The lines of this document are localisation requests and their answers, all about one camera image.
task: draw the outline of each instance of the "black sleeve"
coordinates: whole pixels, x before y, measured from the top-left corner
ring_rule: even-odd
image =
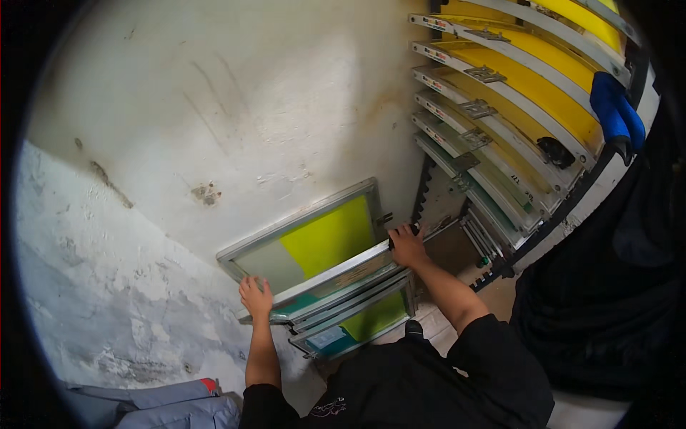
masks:
[[[271,384],[253,384],[243,392],[239,429],[295,428],[300,416]]]
[[[488,314],[467,325],[447,360],[466,371],[468,383],[508,426],[544,428],[554,401],[536,358],[506,322]]]

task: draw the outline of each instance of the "black shirt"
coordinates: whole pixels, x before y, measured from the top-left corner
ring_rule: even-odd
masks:
[[[250,386],[240,428],[544,428],[554,405],[539,363],[492,314],[445,359],[428,340],[403,338],[343,362],[328,386],[303,418],[276,387]]]

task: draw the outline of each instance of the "hand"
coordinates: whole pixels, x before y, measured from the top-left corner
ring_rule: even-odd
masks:
[[[246,306],[252,316],[252,320],[269,321],[269,311],[274,303],[274,296],[269,289],[267,279],[262,279],[264,292],[257,287],[257,276],[243,277],[238,291],[241,294],[241,303]]]
[[[422,227],[419,234],[414,235],[408,224],[399,226],[397,232],[394,229],[388,231],[388,235],[395,245],[392,254],[396,264],[414,270],[418,265],[431,261],[424,249],[425,232],[426,230]]]

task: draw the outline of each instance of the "blue glove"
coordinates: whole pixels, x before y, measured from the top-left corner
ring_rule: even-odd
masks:
[[[633,154],[643,147],[646,129],[624,96],[625,89],[611,74],[593,75],[591,107],[598,116],[605,144],[611,145],[629,165]]]

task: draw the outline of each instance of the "red strap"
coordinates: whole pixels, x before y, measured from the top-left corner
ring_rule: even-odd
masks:
[[[201,378],[200,381],[207,387],[207,390],[212,393],[217,390],[217,382],[211,378]]]

